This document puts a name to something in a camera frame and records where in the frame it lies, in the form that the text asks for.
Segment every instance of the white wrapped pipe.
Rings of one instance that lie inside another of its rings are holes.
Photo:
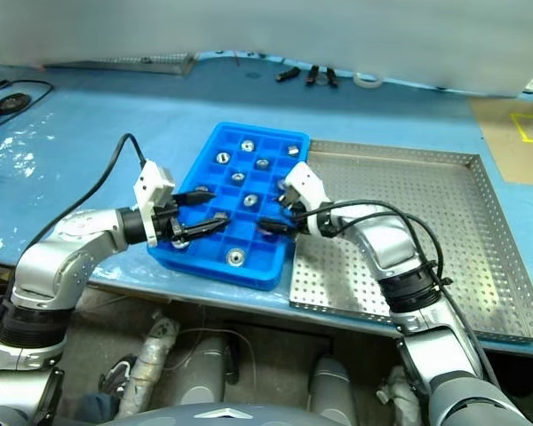
[[[152,389],[160,380],[168,352],[176,343],[179,324],[160,315],[150,329],[140,354],[131,371],[116,419],[123,419],[145,411]]]

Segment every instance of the floor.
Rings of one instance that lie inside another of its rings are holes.
[[[346,366],[354,384],[360,425],[393,425],[393,408],[381,405],[375,397],[390,368],[400,364],[391,339],[194,304],[164,304],[92,288],[85,291],[68,330],[68,345],[60,363],[66,370],[64,398],[96,391],[101,373],[123,355],[138,352],[158,311],[177,320],[182,328],[203,324],[228,327],[249,339],[257,361],[256,395],[252,392],[251,359],[242,346],[240,380],[227,386],[227,402],[306,406],[310,370],[320,355],[332,353]],[[196,332],[181,335],[166,365],[177,365],[197,336]],[[176,374],[178,370],[169,368],[163,372],[151,408],[171,403]],[[533,395],[516,403],[533,421]]]

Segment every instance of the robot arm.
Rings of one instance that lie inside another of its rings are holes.
[[[168,171],[147,161],[134,186],[138,209],[70,214],[23,254],[0,330],[0,407],[13,409],[11,415],[21,415],[27,423],[51,420],[63,378],[55,366],[71,313],[97,264],[129,244],[181,245],[227,225],[223,217],[181,225],[177,215],[182,205],[206,202],[214,194],[172,195],[173,188]]]
[[[433,265],[421,258],[399,216],[376,215],[387,211],[376,205],[325,209],[334,202],[304,162],[297,164],[284,182],[287,189],[279,202],[306,210],[295,216],[301,232],[333,237],[345,228],[343,238],[364,254],[402,334],[397,347],[408,377],[418,393],[429,397],[432,425],[492,424],[486,420],[489,418],[499,425],[531,424],[501,390],[483,380],[478,354],[449,300],[435,284],[438,278],[433,277]],[[367,220],[359,219],[369,215]]]

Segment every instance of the perforated metal tray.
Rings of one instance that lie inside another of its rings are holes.
[[[533,342],[533,286],[479,155],[313,140],[308,163],[334,200],[379,199],[422,217],[441,241],[450,290],[480,336]],[[290,303],[390,323],[359,250],[340,239],[298,239]]]

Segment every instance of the cardboard sheet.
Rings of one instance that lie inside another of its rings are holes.
[[[504,180],[533,185],[533,102],[470,98]]]

